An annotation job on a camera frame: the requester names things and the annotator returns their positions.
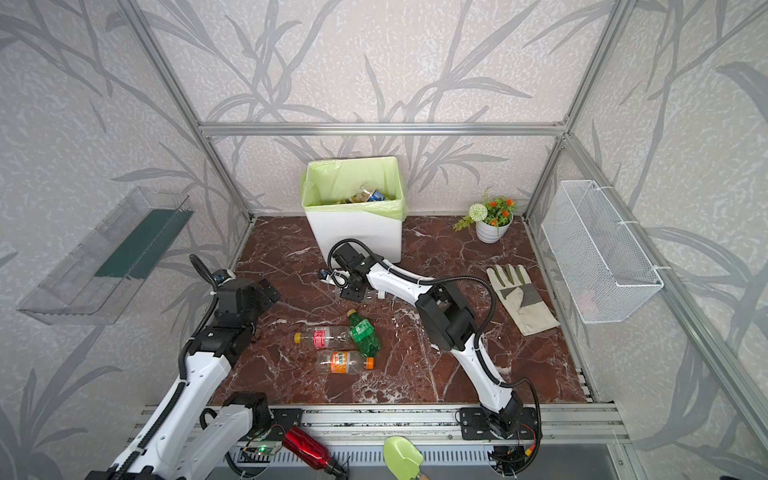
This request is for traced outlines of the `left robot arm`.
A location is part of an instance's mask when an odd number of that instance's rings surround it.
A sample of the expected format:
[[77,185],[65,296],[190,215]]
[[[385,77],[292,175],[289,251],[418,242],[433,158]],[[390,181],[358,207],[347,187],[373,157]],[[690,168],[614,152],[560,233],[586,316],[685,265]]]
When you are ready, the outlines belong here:
[[230,270],[210,271],[190,261],[212,289],[212,302],[178,359],[179,375],[129,446],[90,479],[205,479],[243,438],[260,437],[274,423],[265,394],[236,392],[191,435],[219,385],[248,348],[258,318],[280,300],[271,283],[239,279]]

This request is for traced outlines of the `clear bottle blue label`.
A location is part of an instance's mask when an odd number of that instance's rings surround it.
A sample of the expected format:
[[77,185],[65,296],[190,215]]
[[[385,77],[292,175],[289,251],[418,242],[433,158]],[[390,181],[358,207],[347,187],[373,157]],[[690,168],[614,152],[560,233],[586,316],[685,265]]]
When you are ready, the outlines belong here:
[[366,187],[359,188],[358,191],[350,198],[351,203],[368,203],[380,201],[387,201],[387,197],[378,189],[368,189]]

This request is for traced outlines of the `red label bottle yellow cap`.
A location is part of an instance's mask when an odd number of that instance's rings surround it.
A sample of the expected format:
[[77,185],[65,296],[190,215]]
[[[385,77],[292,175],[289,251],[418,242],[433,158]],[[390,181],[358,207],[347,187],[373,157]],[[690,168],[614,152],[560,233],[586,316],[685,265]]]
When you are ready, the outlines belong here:
[[354,350],[349,329],[344,326],[313,327],[293,335],[297,345],[311,345],[316,350]]

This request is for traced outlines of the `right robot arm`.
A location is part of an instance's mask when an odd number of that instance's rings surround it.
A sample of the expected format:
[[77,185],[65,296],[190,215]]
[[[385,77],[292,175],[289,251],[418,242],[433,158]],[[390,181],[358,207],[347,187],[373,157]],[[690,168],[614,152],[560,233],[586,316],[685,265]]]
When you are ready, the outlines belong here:
[[[378,290],[416,308],[430,341],[453,355],[470,379],[495,436],[507,439],[523,425],[524,403],[516,388],[527,384],[535,398],[536,423],[531,429],[537,439],[542,438],[541,409],[535,386],[527,378],[514,383],[504,381],[481,342],[497,309],[497,296],[489,282],[470,275],[418,276],[392,264],[354,238],[334,244],[326,262],[328,277],[340,289],[342,298],[360,302],[367,290]],[[462,281],[477,283],[489,294],[489,310],[481,324],[476,323],[474,312],[458,287]]]

